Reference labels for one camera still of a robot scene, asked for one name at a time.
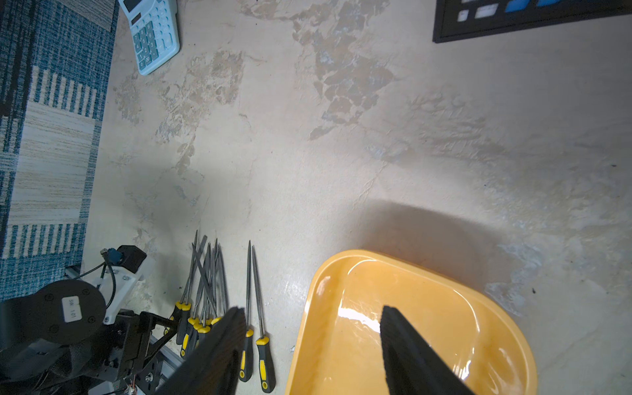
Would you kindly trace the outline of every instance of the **floor mat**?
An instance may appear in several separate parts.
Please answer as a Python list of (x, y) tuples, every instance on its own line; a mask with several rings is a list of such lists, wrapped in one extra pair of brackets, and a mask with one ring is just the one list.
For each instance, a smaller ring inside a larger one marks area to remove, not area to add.
[(55, 0), (0, 3), (0, 300), (81, 263), (118, 2), (108, 29)]
[(108, 32), (112, 28), (116, 0), (59, 0), (59, 2)]

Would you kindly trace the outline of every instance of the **concrete floor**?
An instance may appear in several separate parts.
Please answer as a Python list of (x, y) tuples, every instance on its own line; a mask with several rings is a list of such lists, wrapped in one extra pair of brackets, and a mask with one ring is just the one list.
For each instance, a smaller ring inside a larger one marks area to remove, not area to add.
[(84, 261), (156, 259), (130, 308), (171, 312), (196, 229), (244, 305), (252, 239), (280, 394), (314, 272), (366, 248), (498, 302), (541, 394), (629, 393), (632, 16), (437, 45), (432, 0), (178, 6), (149, 76), (119, 16)]

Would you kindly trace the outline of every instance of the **yellow tray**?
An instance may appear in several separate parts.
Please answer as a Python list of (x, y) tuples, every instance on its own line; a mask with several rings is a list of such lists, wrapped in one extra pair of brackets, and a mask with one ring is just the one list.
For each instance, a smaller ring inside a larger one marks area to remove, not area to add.
[(341, 252), (316, 272), (286, 394), (388, 394), (382, 307), (396, 307), (477, 395), (535, 395), (531, 349), (484, 295), (374, 252)]

